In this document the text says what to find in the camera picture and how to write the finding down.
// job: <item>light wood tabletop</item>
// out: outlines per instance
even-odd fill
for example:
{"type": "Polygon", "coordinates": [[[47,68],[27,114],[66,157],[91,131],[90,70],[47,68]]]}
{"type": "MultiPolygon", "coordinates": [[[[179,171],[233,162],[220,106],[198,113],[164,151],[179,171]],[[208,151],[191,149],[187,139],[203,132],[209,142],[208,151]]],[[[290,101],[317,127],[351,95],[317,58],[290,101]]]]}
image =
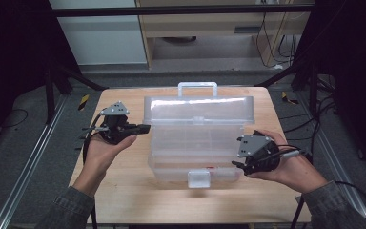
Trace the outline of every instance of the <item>light wood tabletop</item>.
{"type": "MultiPolygon", "coordinates": [[[[129,122],[141,124],[144,96],[177,96],[177,88],[110,89],[102,93],[96,116],[117,101],[128,108],[129,122]]],[[[185,89],[183,95],[212,95],[210,89],[185,89]]],[[[254,97],[253,130],[282,133],[275,107],[265,88],[218,87],[218,95],[254,97]]],[[[270,181],[242,176],[235,182],[214,182],[209,189],[189,189],[187,182],[156,180],[148,165],[152,134],[139,135],[134,144],[121,152],[107,172],[96,195],[98,223],[250,223],[291,222],[298,192],[270,181]]],[[[82,169],[79,157],[70,184],[82,169]]],[[[310,221],[305,205],[298,221],[310,221]]]]}

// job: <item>storage box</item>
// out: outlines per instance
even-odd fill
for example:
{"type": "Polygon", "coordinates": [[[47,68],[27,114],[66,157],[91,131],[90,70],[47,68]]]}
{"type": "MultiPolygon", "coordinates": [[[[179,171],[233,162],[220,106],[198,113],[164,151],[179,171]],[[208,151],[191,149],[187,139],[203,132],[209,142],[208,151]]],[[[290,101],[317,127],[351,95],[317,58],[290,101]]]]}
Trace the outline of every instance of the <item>storage box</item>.
{"type": "Polygon", "coordinates": [[[191,188],[235,181],[245,124],[254,123],[251,96],[218,96],[215,83],[180,83],[178,96],[145,97],[145,124],[151,124],[149,165],[157,179],[188,181],[191,188]],[[213,96],[182,96],[184,87],[214,88],[213,96]]]}

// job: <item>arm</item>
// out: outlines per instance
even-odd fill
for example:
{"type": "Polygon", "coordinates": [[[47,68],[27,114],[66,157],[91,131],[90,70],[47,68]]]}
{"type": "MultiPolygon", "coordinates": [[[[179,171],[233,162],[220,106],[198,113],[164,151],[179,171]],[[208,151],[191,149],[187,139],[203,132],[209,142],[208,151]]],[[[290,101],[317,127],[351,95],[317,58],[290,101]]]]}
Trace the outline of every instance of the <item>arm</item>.
{"type": "Polygon", "coordinates": [[[65,194],[54,200],[53,206],[36,228],[85,228],[94,205],[94,194],[108,168],[115,157],[135,140],[136,135],[132,135],[117,145],[111,145],[100,135],[93,135],[80,175],[65,194]]]}
{"type": "MultiPolygon", "coordinates": [[[[259,131],[270,136],[277,145],[287,142],[278,133],[259,131]]],[[[282,158],[271,172],[248,175],[287,185],[302,193],[311,214],[314,228],[366,228],[365,218],[347,201],[334,182],[328,182],[304,156],[282,158]]]]}

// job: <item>open transparent lid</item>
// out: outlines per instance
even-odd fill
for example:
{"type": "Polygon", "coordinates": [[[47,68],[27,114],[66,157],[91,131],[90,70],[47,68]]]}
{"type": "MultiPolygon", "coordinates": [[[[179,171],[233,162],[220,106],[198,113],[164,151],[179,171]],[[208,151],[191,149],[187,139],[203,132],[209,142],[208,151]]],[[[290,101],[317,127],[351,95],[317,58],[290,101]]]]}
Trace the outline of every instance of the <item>open transparent lid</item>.
{"type": "Polygon", "coordinates": [[[252,96],[147,96],[143,123],[253,124],[254,99],[252,96]]]}

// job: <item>white handle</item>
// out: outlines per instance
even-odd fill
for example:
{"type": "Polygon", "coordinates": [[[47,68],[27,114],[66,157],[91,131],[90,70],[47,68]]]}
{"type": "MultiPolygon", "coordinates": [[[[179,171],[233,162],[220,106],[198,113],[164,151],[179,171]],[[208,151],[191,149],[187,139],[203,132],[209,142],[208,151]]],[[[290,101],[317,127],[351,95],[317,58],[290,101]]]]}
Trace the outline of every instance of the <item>white handle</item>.
{"type": "Polygon", "coordinates": [[[215,82],[181,82],[178,84],[178,96],[183,95],[183,87],[186,88],[209,88],[213,87],[213,96],[217,96],[217,85],[215,82]]]}

